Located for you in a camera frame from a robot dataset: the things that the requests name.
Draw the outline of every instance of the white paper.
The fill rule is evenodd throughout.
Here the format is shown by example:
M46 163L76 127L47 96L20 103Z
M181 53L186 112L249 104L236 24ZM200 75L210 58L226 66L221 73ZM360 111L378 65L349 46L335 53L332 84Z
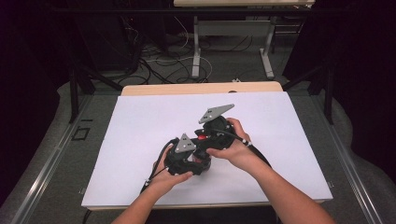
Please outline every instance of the white paper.
M127 206L171 139L202 128L210 107L234 104L223 114L239 119L272 167L314 200L332 194L285 92L120 96L82 206ZM257 182L229 162L213 159L208 172L175 186L156 205L266 203Z

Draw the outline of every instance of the metal frame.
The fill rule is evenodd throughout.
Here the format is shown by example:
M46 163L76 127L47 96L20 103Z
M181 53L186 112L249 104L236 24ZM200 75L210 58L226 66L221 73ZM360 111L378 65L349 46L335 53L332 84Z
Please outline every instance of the metal frame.
M319 96L311 96L311 99L313 100L318 113L322 114L321 101L319 100ZM320 117L323 121L323 124L329 131L333 142L335 143L335 153L338 157L338 160L340 161L341 166L344 169L346 178L348 179L349 184L352 187L353 192L355 193L359 205L361 206L361 211L366 216L366 219L370 224L382 224L382 218L376 211L375 206L367 193L366 187L364 187L364 184L362 183L361 178L356 171L355 163L353 162L350 153L348 152L348 149L342 143L334 126L329 124L327 118L323 114Z
M199 48L199 36L201 35L255 35L266 36L264 48L260 49L264 72L268 79L273 80L274 73L268 58L274 35L276 17L270 21L198 21L194 17L194 58L191 77L199 77L201 49Z
M89 103L91 102L92 96L85 96L81 102L80 111L84 111ZM35 207L40 201L41 196L44 193L44 190L47 188L52 175L55 173L56 167L62 159L64 152L67 149L68 144L70 143L70 139L72 134L78 127L78 122L75 121L67 126L64 131L64 135L61 138L59 144L53 149L46 163L40 171L35 183L30 188L29 193L23 200L20 208L18 209L15 217L12 219L11 224L22 224L27 223L30 216L33 214Z

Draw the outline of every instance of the right hand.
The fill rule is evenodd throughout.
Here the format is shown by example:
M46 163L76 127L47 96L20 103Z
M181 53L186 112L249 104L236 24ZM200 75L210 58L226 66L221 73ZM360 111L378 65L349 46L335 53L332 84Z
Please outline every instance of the right hand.
M250 141L249 135L245 133L238 119L228 118L227 120L233 125L236 135ZM260 160L248 147L237 139L233 140L233 143L227 149L208 148L206 152L213 157L226 159L232 165L247 172L255 160Z

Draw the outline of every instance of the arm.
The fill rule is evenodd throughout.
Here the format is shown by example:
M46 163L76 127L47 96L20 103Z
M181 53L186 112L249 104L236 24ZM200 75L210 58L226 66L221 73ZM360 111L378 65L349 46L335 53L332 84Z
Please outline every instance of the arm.
M238 136L250 141L237 119L228 119ZM259 183L283 223L335 223L315 201L295 188L240 141L235 140L226 150L209 148L208 154L230 161L248 172Z
M172 146L163 153L163 157L156 171L156 174L158 172L160 173L152 179L146 190L144 190L131 205L113 221L113 224L145 223L149 217L152 206L154 206L164 194L169 192L174 185L192 177L192 172L187 172L183 175L171 175L166 170L162 171L164 168L163 160L171 147Z

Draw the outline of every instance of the table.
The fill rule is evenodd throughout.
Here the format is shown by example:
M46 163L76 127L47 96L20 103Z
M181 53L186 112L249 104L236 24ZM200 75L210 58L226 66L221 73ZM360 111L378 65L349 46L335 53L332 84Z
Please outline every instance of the table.
M315 0L175 0L175 7L275 7L313 5ZM256 35L266 36L260 49L262 64L268 79L274 79L268 52L276 26L276 17L269 21L198 21L194 17L194 58L191 76L199 76L201 49L200 35Z
M235 108L224 116L241 120L253 144L277 172L318 202L332 199L288 94L277 82L238 82L125 87L82 206L90 210L126 208L137 197L163 145L183 132L192 137L201 128L198 119L209 107L229 103ZM175 186L154 208L268 203L251 176L216 159L208 172Z

